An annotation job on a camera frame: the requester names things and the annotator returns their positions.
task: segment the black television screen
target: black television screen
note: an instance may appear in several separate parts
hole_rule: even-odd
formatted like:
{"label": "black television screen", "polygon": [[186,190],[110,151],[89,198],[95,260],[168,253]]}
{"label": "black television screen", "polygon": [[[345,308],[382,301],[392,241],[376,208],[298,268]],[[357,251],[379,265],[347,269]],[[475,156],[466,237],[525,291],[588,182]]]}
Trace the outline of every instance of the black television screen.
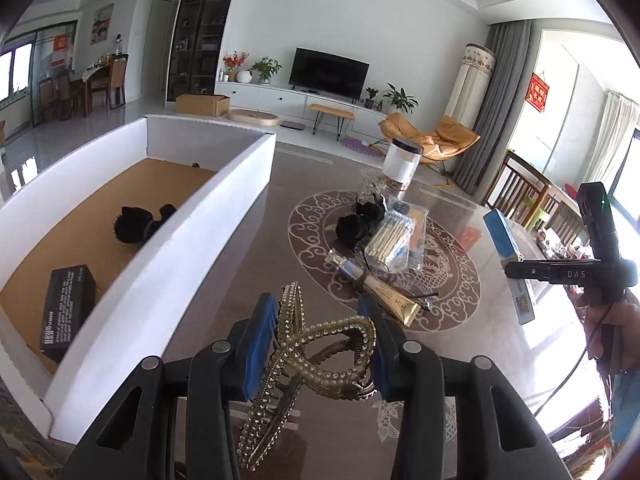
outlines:
{"label": "black television screen", "polygon": [[368,70],[361,61],[299,48],[289,84],[359,99]]}

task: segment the metal screw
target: metal screw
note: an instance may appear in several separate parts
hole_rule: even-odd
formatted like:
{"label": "metal screw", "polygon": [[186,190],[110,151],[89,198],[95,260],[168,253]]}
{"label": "metal screw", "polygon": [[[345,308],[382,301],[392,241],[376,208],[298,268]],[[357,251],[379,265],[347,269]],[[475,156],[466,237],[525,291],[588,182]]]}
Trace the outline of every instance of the metal screw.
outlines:
{"label": "metal screw", "polygon": [[149,357],[145,357],[144,359],[142,359],[141,366],[145,370],[153,370],[159,364],[160,364],[160,359],[158,359],[156,356],[150,355]]}
{"label": "metal screw", "polygon": [[229,350],[231,350],[231,343],[229,341],[221,339],[220,341],[216,341],[215,343],[213,343],[213,345],[211,345],[211,349],[216,354],[225,354],[229,352]]}
{"label": "metal screw", "polygon": [[406,352],[409,352],[409,354],[417,354],[422,350],[422,345],[417,341],[405,341],[402,348],[404,348]]}
{"label": "metal screw", "polygon": [[491,359],[489,359],[488,357],[485,357],[483,355],[476,357],[474,359],[474,364],[478,368],[482,368],[482,370],[488,370],[492,366]]}

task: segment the white round vase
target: white round vase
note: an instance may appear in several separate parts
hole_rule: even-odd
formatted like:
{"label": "white round vase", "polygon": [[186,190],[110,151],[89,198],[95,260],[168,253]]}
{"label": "white round vase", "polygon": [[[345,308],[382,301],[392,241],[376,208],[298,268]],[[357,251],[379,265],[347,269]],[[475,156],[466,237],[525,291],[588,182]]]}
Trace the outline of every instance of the white round vase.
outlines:
{"label": "white round vase", "polygon": [[236,78],[239,83],[250,83],[251,79],[253,79],[251,72],[249,72],[248,70],[241,70],[240,72],[238,72]]}

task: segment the black box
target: black box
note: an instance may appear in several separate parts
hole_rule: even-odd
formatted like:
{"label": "black box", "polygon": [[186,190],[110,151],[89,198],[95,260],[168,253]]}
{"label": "black box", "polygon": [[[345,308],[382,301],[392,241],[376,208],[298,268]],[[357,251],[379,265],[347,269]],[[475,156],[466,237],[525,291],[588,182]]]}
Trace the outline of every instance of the black box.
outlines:
{"label": "black box", "polygon": [[51,272],[42,314],[40,352],[59,363],[95,306],[95,280],[86,265]]}

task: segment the purple rug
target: purple rug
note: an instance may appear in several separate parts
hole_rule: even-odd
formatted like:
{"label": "purple rug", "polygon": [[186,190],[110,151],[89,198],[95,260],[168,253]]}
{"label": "purple rug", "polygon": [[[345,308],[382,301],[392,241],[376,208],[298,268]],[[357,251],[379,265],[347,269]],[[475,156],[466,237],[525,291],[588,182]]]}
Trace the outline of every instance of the purple rug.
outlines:
{"label": "purple rug", "polygon": [[352,137],[343,137],[340,139],[340,144],[345,148],[350,149],[352,152],[361,153],[363,155],[370,156],[384,156],[381,153],[372,150],[369,146],[363,144],[358,139],[353,139]]}

